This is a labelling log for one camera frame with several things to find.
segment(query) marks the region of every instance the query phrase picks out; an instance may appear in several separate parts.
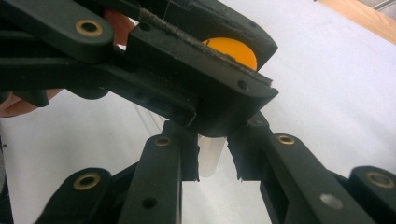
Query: screw hole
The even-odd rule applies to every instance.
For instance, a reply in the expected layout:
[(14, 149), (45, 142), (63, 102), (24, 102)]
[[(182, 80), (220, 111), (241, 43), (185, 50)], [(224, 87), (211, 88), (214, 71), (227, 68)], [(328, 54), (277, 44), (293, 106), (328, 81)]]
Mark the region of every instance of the screw hole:
[(392, 179), (379, 172), (369, 172), (367, 173), (366, 177), (372, 184), (381, 188), (393, 189), (395, 187), (395, 183)]
[(146, 31), (146, 32), (148, 32), (151, 29), (151, 27), (147, 23), (140, 23), (139, 27), (142, 31)]
[(283, 145), (293, 145), (295, 143), (294, 138), (286, 136), (286, 135), (280, 135), (277, 138), (277, 141)]
[(98, 30), (98, 27), (90, 22), (82, 23), (81, 28), (84, 29), (86, 32), (95, 32)]
[(95, 181), (95, 179), (92, 176), (87, 176), (85, 178), (83, 178), (81, 181), (79, 181), (80, 185), (90, 185), (91, 183), (93, 183), (93, 181)]
[(243, 91), (248, 91), (248, 84), (246, 83), (246, 81), (238, 81), (238, 87)]
[(154, 144), (159, 147), (168, 146), (171, 144), (171, 139), (168, 137), (160, 137), (155, 140)]
[(87, 173), (79, 176), (74, 182), (73, 187), (78, 190), (86, 190), (95, 187), (100, 181), (97, 173)]
[(103, 33), (102, 25), (97, 21), (80, 20), (76, 22), (76, 30), (85, 36), (99, 36)]
[(142, 202), (142, 206), (146, 209), (151, 209), (157, 205), (157, 200), (155, 198), (148, 197)]

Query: orange object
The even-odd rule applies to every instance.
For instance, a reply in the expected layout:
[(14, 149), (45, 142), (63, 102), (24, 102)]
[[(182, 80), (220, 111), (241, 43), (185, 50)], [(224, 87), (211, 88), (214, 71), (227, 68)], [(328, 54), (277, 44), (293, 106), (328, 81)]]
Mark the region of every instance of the orange object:
[(227, 37), (210, 38), (203, 42), (210, 48), (215, 49), (223, 54), (227, 54), (246, 67), (257, 70), (257, 59), (246, 44)]

